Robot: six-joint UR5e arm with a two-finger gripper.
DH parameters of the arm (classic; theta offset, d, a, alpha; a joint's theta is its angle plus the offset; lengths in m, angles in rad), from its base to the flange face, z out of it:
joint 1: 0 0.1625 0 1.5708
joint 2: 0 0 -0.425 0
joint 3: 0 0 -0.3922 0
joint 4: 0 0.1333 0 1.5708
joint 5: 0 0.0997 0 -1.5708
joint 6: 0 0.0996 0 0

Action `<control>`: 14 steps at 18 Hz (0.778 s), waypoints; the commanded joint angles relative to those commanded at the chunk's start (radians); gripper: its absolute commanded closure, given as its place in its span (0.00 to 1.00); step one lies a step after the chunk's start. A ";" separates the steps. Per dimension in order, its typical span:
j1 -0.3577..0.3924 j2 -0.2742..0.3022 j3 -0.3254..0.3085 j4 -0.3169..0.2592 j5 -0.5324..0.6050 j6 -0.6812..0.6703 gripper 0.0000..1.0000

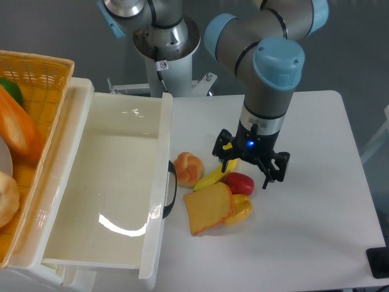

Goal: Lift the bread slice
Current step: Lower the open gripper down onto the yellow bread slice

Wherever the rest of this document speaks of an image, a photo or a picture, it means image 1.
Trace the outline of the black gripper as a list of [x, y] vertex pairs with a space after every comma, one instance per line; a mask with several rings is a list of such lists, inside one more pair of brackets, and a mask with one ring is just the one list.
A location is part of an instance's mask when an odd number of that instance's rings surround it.
[[239, 121], [236, 136], [222, 129], [216, 138], [212, 155], [222, 164], [221, 172], [225, 173], [229, 161], [240, 158], [251, 164], [257, 164], [264, 173], [265, 180], [262, 189], [269, 183], [283, 182], [291, 154], [289, 152], [274, 152], [277, 131], [269, 130], [270, 120], [260, 119], [248, 124], [246, 128]]

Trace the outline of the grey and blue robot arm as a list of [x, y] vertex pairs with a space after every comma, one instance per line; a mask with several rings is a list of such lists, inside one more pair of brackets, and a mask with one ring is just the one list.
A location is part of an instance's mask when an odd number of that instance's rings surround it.
[[246, 86], [236, 134], [222, 130], [213, 155], [224, 169], [239, 158], [257, 166], [265, 183], [283, 181], [290, 155], [275, 152], [305, 53], [299, 39], [325, 25], [326, 1], [261, 1], [256, 17], [225, 13], [200, 33], [181, 1], [99, 1], [117, 37], [131, 34], [147, 70], [150, 94], [187, 97], [193, 92], [192, 56], [203, 44]]

